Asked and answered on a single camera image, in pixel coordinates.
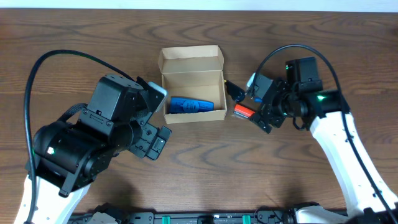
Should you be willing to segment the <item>orange stapler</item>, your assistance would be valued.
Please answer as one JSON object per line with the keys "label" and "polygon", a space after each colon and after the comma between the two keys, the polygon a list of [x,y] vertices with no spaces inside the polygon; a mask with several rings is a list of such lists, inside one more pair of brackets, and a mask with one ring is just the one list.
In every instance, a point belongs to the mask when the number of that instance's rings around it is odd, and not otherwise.
{"label": "orange stapler", "polygon": [[237,117],[249,119],[255,112],[243,105],[235,104],[233,113]]}

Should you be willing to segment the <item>blue plastic eraser holder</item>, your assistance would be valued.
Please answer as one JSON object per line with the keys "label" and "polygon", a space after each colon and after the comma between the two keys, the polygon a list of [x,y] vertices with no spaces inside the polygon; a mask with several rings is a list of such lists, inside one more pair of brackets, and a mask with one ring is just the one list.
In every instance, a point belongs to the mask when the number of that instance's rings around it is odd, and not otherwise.
{"label": "blue plastic eraser holder", "polygon": [[201,113],[214,110],[214,103],[189,98],[172,97],[170,101],[170,114]]}

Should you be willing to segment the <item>brown cardboard box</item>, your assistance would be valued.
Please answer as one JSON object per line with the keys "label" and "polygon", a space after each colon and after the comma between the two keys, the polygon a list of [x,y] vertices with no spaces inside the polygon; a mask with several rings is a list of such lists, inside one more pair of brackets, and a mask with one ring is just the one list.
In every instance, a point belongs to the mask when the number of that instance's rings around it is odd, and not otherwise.
{"label": "brown cardboard box", "polygon": [[[227,112],[224,89],[224,57],[217,45],[162,48],[158,65],[162,87],[168,91],[163,114],[167,124],[224,120]],[[213,103],[206,112],[172,113],[172,98]]]}

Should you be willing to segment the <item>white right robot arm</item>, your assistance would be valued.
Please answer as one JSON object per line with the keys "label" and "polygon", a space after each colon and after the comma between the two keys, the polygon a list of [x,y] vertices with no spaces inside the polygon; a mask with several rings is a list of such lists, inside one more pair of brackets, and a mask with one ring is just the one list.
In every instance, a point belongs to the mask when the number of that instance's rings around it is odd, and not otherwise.
{"label": "white right robot arm", "polygon": [[253,73],[247,91],[260,106],[250,115],[266,133],[287,118],[302,120],[298,130],[311,132],[338,180],[346,215],[319,204],[297,206],[286,223],[397,223],[397,195],[379,175],[356,131],[353,115],[338,90],[324,90],[313,57],[285,64],[286,79]]}

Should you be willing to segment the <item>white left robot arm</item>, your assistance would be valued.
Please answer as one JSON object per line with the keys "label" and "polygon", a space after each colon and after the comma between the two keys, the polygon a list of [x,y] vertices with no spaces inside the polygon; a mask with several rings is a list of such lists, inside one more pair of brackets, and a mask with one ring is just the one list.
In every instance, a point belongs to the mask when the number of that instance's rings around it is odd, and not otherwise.
{"label": "white left robot arm", "polygon": [[171,131],[149,121],[166,99],[167,91],[155,83],[109,74],[99,80],[89,103],[72,106],[41,127],[33,160],[26,164],[16,223],[66,223],[120,152],[158,159]]}

